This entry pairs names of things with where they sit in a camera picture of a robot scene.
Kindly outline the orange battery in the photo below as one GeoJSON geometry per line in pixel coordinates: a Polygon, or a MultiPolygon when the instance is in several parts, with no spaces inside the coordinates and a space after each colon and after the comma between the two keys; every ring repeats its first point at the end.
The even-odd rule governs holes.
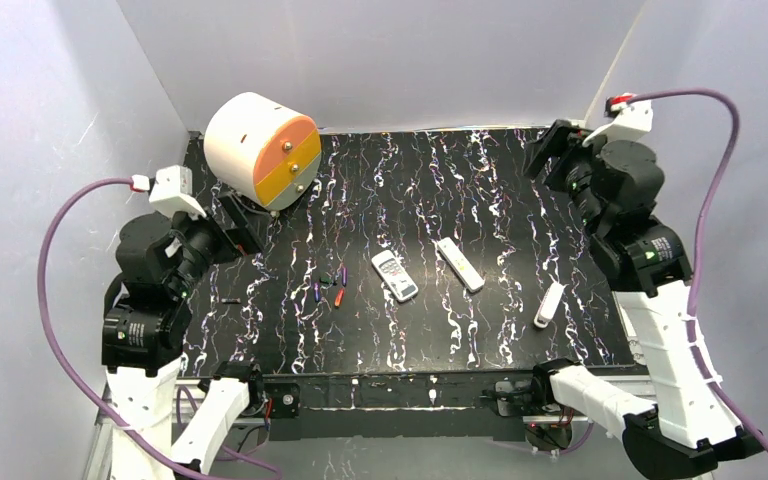
{"type": "Polygon", "coordinates": [[[338,290],[338,292],[336,294],[336,297],[335,297],[335,300],[334,300],[334,307],[335,308],[340,308],[341,307],[342,302],[343,302],[343,298],[344,298],[344,294],[345,294],[345,289],[344,288],[340,288],[338,290]]]}

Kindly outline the white remote with buttons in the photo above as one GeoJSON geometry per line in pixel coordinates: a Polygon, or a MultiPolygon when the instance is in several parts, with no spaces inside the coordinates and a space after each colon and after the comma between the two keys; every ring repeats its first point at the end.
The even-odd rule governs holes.
{"type": "Polygon", "coordinates": [[[392,251],[374,255],[371,264],[397,302],[404,303],[418,294],[418,286],[392,251]]]}

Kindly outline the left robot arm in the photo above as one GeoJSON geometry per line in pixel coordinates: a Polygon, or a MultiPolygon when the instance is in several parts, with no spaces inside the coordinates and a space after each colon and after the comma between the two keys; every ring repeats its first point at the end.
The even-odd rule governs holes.
{"type": "Polygon", "coordinates": [[[124,421],[113,437],[114,479],[185,479],[207,476],[235,419],[267,400],[262,372],[250,361],[225,361],[209,377],[207,393],[172,436],[174,396],[184,340],[192,320],[189,300],[208,270],[247,254],[263,242],[248,211],[232,193],[219,197],[233,225],[182,210],[128,222],[120,233],[113,282],[102,326],[102,358],[111,408],[124,421]]]}

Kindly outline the round three-colour drawer box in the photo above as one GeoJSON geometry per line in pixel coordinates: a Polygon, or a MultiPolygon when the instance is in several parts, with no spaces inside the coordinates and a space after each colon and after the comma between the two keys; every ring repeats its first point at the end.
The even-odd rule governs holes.
{"type": "Polygon", "coordinates": [[[302,196],[322,159],[319,130],[309,116],[254,92],[216,111],[203,149],[218,180],[270,212],[302,196]]]}

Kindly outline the long white remote control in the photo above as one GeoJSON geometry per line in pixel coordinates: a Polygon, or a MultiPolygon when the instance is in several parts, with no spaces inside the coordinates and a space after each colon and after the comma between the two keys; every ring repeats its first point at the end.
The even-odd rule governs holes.
{"type": "Polygon", "coordinates": [[[435,248],[452,268],[468,292],[476,293],[484,287],[484,279],[450,237],[437,240],[435,248]]]}

